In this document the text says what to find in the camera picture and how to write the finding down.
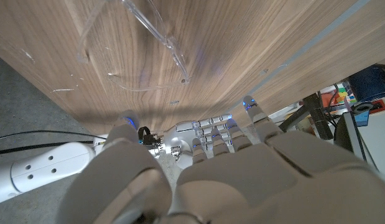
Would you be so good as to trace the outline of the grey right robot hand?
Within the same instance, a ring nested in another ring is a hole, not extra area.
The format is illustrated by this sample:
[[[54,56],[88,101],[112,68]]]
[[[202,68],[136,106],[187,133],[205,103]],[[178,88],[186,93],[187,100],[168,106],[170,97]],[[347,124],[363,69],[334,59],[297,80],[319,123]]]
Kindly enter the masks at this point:
[[[231,119],[231,114],[223,114],[198,121],[183,121],[164,132],[162,146],[167,154],[175,157],[176,164],[185,169],[193,163],[193,144],[194,138],[200,140],[202,149],[211,152],[213,140],[211,130],[219,130],[225,143],[231,145],[231,137],[226,128],[227,120]]]

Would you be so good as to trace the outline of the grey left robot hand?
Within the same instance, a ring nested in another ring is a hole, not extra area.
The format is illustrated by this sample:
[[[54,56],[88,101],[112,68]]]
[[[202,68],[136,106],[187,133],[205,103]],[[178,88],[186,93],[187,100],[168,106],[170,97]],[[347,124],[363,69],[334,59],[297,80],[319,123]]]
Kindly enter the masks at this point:
[[[283,132],[251,96],[260,142],[233,120],[229,152],[214,129],[212,158],[193,140],[193,163],[174,189],[137,141],[127,110],[102,152],[76,177],[57,223],[385,223],[385,178],[366,161],[301,131]]]

